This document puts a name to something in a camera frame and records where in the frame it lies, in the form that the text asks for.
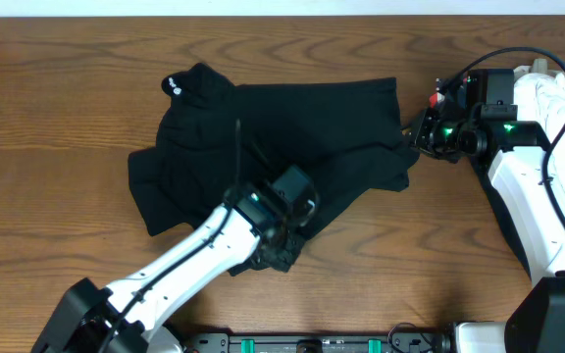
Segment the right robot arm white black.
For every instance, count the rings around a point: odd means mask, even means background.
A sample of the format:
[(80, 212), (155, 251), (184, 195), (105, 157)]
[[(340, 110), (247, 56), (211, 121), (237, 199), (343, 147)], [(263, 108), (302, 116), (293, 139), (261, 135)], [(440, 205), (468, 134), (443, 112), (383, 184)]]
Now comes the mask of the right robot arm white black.
[(550, 143), (514, 104), (436, 105), (405, 133), (410, 146), (451, 163), (471, 160), (498, 222), (526, 259), (532, 289), (504, 322), (463, 322), (436, 338), (436, 352), (565, 352), (565, 204), (544, 168)]

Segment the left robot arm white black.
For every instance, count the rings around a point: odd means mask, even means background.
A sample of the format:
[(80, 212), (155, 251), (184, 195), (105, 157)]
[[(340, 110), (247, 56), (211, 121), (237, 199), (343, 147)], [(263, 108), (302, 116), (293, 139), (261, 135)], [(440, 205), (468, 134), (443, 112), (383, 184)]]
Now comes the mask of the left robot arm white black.
[(311, 191), (246, 189), (190, 236), (139, 271), (98, 288), (83, 278), (61, 298), (35, 352), (179, 352), (154, 342), (163, 323), (215, 277), (243, 263), (282, 226), (302, 225), (319, 203)]

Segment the black t-shirt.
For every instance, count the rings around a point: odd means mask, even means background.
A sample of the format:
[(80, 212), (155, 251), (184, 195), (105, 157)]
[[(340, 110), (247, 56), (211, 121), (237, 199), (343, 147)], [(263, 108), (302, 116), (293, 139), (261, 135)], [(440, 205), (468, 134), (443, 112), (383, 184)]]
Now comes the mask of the black t-shirt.
[(166, 76), (155, 144), (128, 157), (129, 190), (150, 235), (200, 226), (236, 182), (312, 179), (316, 215), (282, 248), (244, 263), (287, 272), (304, 244), (365, 191), (401, 191), (418, 154), (400, 130), (392, 77), (340, 83), (236, 85), (206, 64)]

